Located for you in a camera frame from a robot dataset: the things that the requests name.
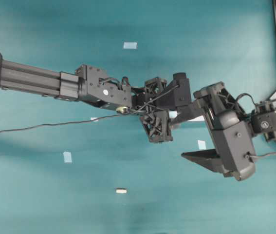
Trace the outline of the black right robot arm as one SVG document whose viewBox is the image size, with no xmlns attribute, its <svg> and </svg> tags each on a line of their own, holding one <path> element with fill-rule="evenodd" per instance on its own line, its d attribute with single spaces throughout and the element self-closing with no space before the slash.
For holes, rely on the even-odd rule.
<svg viewBox="0 0 276 234">
<path fill-rule="evenodd" d="M 245 95 L 232 97 L 223 82 L 196 91 L 194 103 L 204 116 L 215 148 L 182 153 L 182 157 L 224 177 L 239 181 L 250 177 L 259 158 L 252 138 L 263 134 L 267 141 L 276 141 L 276 97 L 256 103 L 247 114 L 238 103 Z"/>
</svg>

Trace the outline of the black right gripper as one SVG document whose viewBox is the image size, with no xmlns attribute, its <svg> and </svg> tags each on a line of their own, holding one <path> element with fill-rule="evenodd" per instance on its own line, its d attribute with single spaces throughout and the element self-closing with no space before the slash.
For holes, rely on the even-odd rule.
<svg viewBox="0 0 276 234">
<path fill-rule="evenodd" d="M 207 128 L 214 144 L 218 140 L 212 131 L 224 130 L 247 118 L 245 110 L 237 103 L 237 99 L 227 91 L 224 82 L 217 82 L 201 88 L 194 92 L 194 98 L 207 121 Z M 215 149 L 186 152 L 181 156 L 210 171 L 223 172 L 222 160 Z"/>
</svg>

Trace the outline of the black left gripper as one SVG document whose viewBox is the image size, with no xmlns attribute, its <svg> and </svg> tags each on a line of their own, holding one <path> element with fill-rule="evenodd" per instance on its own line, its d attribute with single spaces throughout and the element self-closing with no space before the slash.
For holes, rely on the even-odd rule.
<svg viewBox="0 0 276 234">
<path fill-rule="evenodd" d="M 170 109 L 162 109 L 155 105 L 157 99 L 170 92 L 159 95 L 169 84 L 165 79 L 156 77 L 147 80 L 142 88 L 132 88 L 132 107 L 140 116 L 140 122 L 151 143 L 172 141 L 173 126 L 188 120 L 190 116 L 190 104 L 178 107 L 175 110 L 178 116 L 173 120 L 169 118 Z"/>
</svg>

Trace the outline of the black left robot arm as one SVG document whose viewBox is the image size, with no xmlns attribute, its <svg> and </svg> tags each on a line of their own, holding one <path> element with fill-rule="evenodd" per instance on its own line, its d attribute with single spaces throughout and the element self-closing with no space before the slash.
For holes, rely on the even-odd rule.
<svg viewBox="0 0 276 234">
<path fill-rule="evenodd" d="M 171 82 L 153 78 L 133 87 L 127 77 L 116 79 L 94 66 L 83 64 L 74 74 L 55 72 L 4 60 L 0 53 L 0 88 L 80 101 L 118 117 L 138 115 L 152 143 L 171 141 L 172 128 L 193 118 L 185 73 L 174 74 Z"/>
</svg>

